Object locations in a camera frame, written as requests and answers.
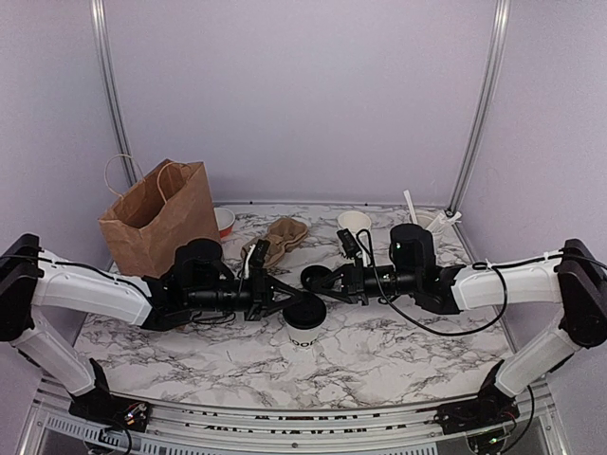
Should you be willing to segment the black cup lid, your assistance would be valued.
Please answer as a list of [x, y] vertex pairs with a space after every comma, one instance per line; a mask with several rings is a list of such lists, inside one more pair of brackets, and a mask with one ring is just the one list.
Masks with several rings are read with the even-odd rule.
[[327, 315], [326, 304], [317, 295], [304, 292], [303, 299], [282, 311], [285, 322], [295, 329], [311, 330], [321, 326]]

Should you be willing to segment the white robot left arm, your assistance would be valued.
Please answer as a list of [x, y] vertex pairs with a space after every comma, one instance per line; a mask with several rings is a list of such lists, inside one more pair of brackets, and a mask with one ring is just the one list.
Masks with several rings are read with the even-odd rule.
[[235, 276], [219, 243], [196, 239], [176, 250], [164, 275], [139, 278], [65, 261], [44, 251], [38, 236], [24, 234], [1, 257], [1, 339], [63, 384], [71, 414], [143, 430], [148, 403], [111, 393], [101, 365], [79, 355], [43, 308], [97, 314], [156, 332], [237, 313], [257, 321], [304, 299], [267, 273], [268, 249], [267, 241], [258, 242]]

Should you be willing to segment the white paper coffee cup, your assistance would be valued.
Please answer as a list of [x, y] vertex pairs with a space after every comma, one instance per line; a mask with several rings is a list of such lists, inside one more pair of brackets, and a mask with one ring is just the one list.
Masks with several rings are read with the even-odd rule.
[[300, 329], [287, 323], [285, 328], [290, 342], [301, 348], [310, 348], [316, 344], [322, 333], [320, 325], [309, 329]]

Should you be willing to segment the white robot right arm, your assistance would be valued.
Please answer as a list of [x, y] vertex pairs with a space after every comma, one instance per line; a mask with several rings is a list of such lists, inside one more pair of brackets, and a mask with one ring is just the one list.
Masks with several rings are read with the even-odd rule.
[[488, 425], [514, 412], [514, 401], [538, 377], [552, 372], [582, 348], [606, 340], [606, 267], [578, 239], [541, 257], [510, 264], [477, 263], [439, 266], [433, 237], [415, 224], [390, 231], [391, 264], [365, 265], [370, 246], [361, 246], [349, 229], [338, 233], [350, 264], [335, 270], [320, 265], [301, 275], [305, 289], [346, 303], [366, 304], [380, 298], [392, 304], [409, 296], [423, 310], [436, 315], [498, 305], [549, 302], [561, 310], [547, 328], [513, 357], [495, 365], [475, 398], [441, 407], [438, 416]]

